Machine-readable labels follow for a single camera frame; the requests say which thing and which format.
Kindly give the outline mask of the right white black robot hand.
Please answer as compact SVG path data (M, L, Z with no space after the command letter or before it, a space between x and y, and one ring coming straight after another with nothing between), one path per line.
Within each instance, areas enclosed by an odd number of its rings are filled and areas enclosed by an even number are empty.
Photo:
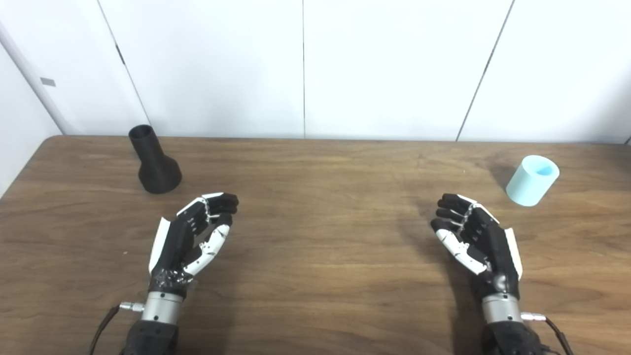
M445 193L437 206L430 225L446 250L471 272L473 294L478 299L493 294L520 299L523 266L514 231L466 196Z

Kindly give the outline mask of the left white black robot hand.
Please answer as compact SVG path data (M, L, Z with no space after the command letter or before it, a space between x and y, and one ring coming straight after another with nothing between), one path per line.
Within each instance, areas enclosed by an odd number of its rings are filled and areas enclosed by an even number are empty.
M223 247L239 199L225 192L201 195L176 213L161 218L149 257L148 292L186 297L194 277Z

